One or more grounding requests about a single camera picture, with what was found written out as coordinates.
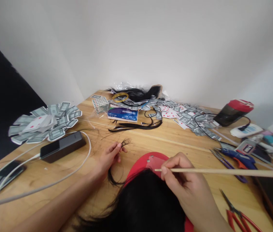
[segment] blue glue gun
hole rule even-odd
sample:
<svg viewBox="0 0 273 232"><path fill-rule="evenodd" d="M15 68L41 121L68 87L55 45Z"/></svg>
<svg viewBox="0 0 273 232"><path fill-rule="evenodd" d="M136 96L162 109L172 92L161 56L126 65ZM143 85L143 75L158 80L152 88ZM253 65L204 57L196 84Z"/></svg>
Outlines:
<svg viewBox="0 0 273 232"><path fill-rule="evenodd" d="M239 168L241 169L257 169L256 166L254 165L256 161L254 160L254 158L250 156L243 155L237 151L229 150L226 148L222 148L222 149L215 148L215 149L220 151L225 156L229 156L232 159L236 160L237 163L239 164Z"/></svg>

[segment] fingernail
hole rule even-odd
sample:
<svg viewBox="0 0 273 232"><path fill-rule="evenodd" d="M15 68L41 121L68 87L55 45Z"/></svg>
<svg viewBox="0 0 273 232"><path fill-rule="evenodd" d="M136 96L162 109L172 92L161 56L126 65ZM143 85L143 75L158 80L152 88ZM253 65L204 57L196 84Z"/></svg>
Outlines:
<svg viewBox="0 0 273 232"><path fill-rule="evenodd" d="M166 169L165 166L162 166L162 167L161 167L161 171L162 171L162 173L163 173L164 175L168 172L168 170Z"/></svg>

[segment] charging cable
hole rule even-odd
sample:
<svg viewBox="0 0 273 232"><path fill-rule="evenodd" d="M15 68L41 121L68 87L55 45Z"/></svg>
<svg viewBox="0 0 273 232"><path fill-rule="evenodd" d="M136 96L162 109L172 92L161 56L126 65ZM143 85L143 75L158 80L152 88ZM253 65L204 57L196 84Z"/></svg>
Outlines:
<svg viewBox="0 0 273 232"><path fill-rule="evenodd" d="M23 198L23 197L32 195L32 194L34 194L34 193L36 193L36 192L40 192L40 191L42 191L42 190L44 190L44 189L47 189L47 188L49 188L49 187L52 187L52 186L54 186L54 185L56 185L56 184L62 182L63 180L67 179L68 177L72 176L72 175L73 175L74 173L76 173L78 170L80 170L80 168L84 165L84 163L86 162L86 160L87 160L87 158L89 157L90 152L91 152L91 142L90 142L90 139L89 139L88 135L87 135L85 132L83 132L83 131L81 131L81 133L85 134L86 137L88 138L88 142L89 142L89 151L88 151L88 154L87 154L86 158L85 158L84 161L82 162L82 164L81 164L75 171L71 172L70 174L66 175L64 178L62 178L62 179L60 179L60 180L58 180L58 181L56 181L56 182L54 182L54 183L52 183L52 184L45 185L45 186L42 186L42 187L40 187L40 188L31 190L31 191L29 191L29 192L25 192L25 193L22 193L22 194L13 196L13 197L9 197L9 198L2 199L2 200L0 200L0 205L5 204L5 203L8 203L8 202L11 202L11 201L14 201L14 200L18 200L18 199L20 199L20 198ZM27 161L25 161L25 162L23 162L22 164L20 164L19 166L17 166L13 171L11 171L11 172L7 175L7 177L2 181L2 183L0 184L0 190L1 190L2 186L4 185L4 183L6 182L6 180L9 178L9 176L12 175L13 172L14 172L17 168L19 168L19 167L22 166L23 164L25 164L25 163L29 162L30 160L35 159L35 158L37 158L37 157L39 157L39 156L40 156L40 154L37 154L36 156L33 156L32 158L28 159Z"/></svg>
<svg viewBox="0 0 273 232"><path fill-rule="evenodd" d="M19 167L21 167L22 165L24 165L25 163L31 161L31 160L34 160L36 158L39 158L40 157L40 153L39 154L36 154L35 156L31 157L30 159L24 161L23 163L21 163L19 166L17 166L15 169L13 169L5 178L4 180L1 182L0 184L0 190L1 188L3 187L3 185L6 183L7 179L13 174L13 172L15 172Z"/></svg>
<svg viewBox="0 0 273 232"><path fill-rule="evenodd" d="M23 155L26 154L27 152L31 151L32 149L34 149L34 148L36 148L36 147L38 147L38 146L40 146L40 145L42 145L42 144L44 144L44 143L45 143L45 142L39 143L38 145L36 145L36 146L30 148L29 150L27 150L27 151L23 152L22 154L20 154L19 156L15 157L15 158L14 158L13 160L11 160L9 163L7 163L5 166L3 166L3 167L0 169L0 172L1 172L2 169L4 169L6 166L8 166L10 163L12 163L14 160L20 158L21 156L23 156Z"/></svg>

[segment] yellow wire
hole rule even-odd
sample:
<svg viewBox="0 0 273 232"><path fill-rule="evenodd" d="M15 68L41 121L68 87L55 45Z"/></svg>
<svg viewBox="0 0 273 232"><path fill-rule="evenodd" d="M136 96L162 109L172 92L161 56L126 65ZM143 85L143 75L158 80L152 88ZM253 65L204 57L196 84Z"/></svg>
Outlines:
<svg viewBox="0 0 273 232"><path fill-rule="evenodd" d="M123 99L123 100L120 100L120 101L119 100L115 100L115 98L121 97L121 96L126 96L126 98ZM113 99L114 102L123 102L123 101L127 100L128 98L129 98L129 95L128 95L128 93L125 93L125 92L120 92L120 93L114 94L113 97L112 97L112 99Z"/></svg>

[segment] blue box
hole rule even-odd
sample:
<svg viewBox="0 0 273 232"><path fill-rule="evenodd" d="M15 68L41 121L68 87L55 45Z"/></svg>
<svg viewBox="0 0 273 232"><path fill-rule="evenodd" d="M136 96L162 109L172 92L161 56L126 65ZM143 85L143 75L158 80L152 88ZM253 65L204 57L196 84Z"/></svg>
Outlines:
<svg viewBox="0 0 273 232"><path fill-rule="evenodd" d="M127 122L137 122L138 111L133 111L126 108L111 108L108 110L108 118L127 121Z"/></svg>

